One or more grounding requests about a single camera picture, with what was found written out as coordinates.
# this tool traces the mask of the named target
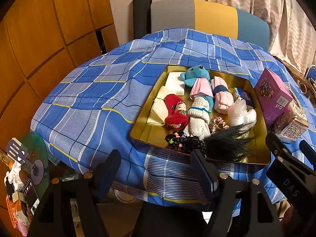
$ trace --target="white cloth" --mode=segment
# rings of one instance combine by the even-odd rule
[[[13,183],[14,191],[19,191],[24,185],[19,176],[20,170],[21,170],[21,164],[15,161],[8,175],[9,183]]]
[[[191,116],[187,129],[184,129],[184,133],[189,136],[197,136],[200,140],[211,135],[209,125],[201,118]]]
[[[203,97],[195,97],[191,107],[188,110],[189,116],[195,116],[203,119],[207,124],[210,123],[210,115],[208,113],[210,109],[209,102]]]

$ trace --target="red knitted doll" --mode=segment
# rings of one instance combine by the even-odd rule
[[[184,129],[188,123],[184,101],[175,94],[168,94],[164,101],[168,109],[168,116],[165,119],[165,123],[177,130]]]

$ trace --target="screw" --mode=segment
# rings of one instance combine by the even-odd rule
[[[227,179],[228,175],[226,173],[220,173],[219,177],[222,178],[222,179]]]
[[[93,174],[91,172],[87,172],[83,175],[83,177],[86,179],[90,179],[92,176],[93,176]]]
[[[259,179],[254,178],[251,180],[253,184],[258,185],[260,183]]]
[[[54,178],[52,180],[52,184],[58,184],[59,183],[59,178]]]

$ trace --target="teal teddy bear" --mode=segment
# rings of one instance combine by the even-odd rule
[[[198,78],[206,78],[210,88],[212,89],[210,75],[202,65],[189,68],[185,73],[181,73],[180,77],[184,81],[185,85],[189,87],[192,87]],[[203,98],[209,103],[209,112],[211,112],[214,105],[213,97],[203,96]]]

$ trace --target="gold tray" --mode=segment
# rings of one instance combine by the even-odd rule
[[[165,150],[172,151],[174,153],[180,153],[178,151],[173,151],[168,148],[167,142],[165,141],[165,136],[167,134],[171,134],[174,129],[171,127],[168,127],[167,125],[164,126],[156,126],[151,125],[147,123],[147,119],[151,110],[151,107],[154,103],[154,99],[156,98],[159,89],[161,86],[165,85],[168,74],[170,72],[185,72],[188,69],[188,67],[185,66],[167,66],[165,70],[162,72],[161,76],[158,78],[156,84],[154,85],[153,89],[151,90],[145,104],[142,107],[142,110],[140,111],[140,114],[138,115],[137,120],[135,121],[132,130],[130,132],[131,138],[141,141]],[[250,152],[251,154],[245,159],[244,162],[241,164],[259,164],[259,165],[269,165],[271,163],[271,155],[268,147],[265,144],[265,137],[267,136],[267,127],[265,125],[265,121],[263,118],[263,114],[261,111],[261,107],[259,105],[259,101],[257,99],[257,96],[254,92],[254,89],[250,82],[247,79],[233,76],[230,74],[214,71],[214,70],[208,70],[211,79],[214,76],[218,76],[223,78],[227,85],[231,87],[229,90],[232,92],[234,87],[242,88],[250,93],[254,109],[257,113],[257,123],[255,127],[250,130],[249,137],[255,137],[253,141],[250,143]],[[187,108],[190,107],[192,104],[192,100],[190,99],[189,95],[191,92],[191,88],[185,86],[184,95],[180,96]],[[227,115],[219,114],[215,110],[212,111],[210,117],[214,116],[220,116],[223,118],[224,121],[227,121]]]

